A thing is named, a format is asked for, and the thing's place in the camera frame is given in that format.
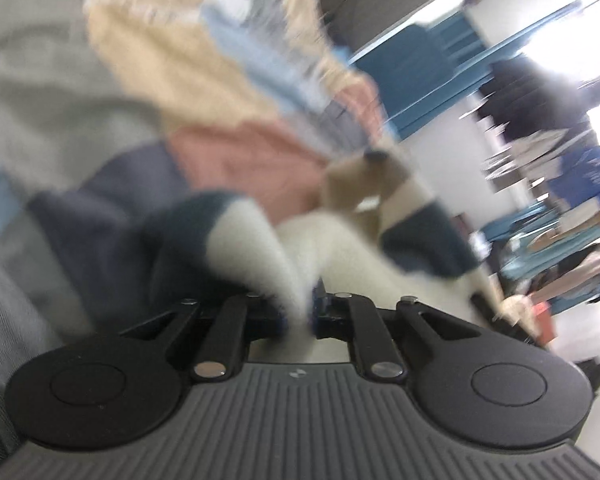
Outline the cream and teal fleece garment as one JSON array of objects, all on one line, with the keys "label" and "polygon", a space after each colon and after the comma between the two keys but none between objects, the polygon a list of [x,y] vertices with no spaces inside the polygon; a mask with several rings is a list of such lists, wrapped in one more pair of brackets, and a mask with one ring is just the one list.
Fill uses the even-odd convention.
[{"label": "cream and teal fleece garment", "polygon": [[228,188],[189,191],[148,150],[110,162],[85,184],[42,192],[37,221],[97,330],[121,330],[190,298],[240,292],[272,301],[283,356],[305,356],[318,289],[392,308],[404,296],[498,332],[536,335],[531,309],[504,300],[437,196],[399,153],[331,166],[317,207],[275,222]]}]

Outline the dark hanging clothes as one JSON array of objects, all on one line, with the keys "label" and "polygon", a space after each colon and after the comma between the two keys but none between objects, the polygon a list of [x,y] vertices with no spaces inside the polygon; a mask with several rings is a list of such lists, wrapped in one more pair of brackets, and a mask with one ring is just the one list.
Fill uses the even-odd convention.
[{"label": "dark hanging clothes", "polygon": [[502,126],[508,142],[539,131],[570,129],[600,104],[594,87],[545,72],[522,55],[493,63],[491,79],[479,92],[484,103],[476,115]]}]

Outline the patchwork pastel bed quilt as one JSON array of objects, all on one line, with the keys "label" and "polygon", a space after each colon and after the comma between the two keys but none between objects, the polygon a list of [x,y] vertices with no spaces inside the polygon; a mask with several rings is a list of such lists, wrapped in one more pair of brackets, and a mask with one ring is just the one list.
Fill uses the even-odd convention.
[{"label": "patchwork pastel bed quilt", "polygon": [[317,0],[91,0],[94,43],[159,112],[189,191],[283,221],[327,167],[389,135],[376,84],[337,57]]}]

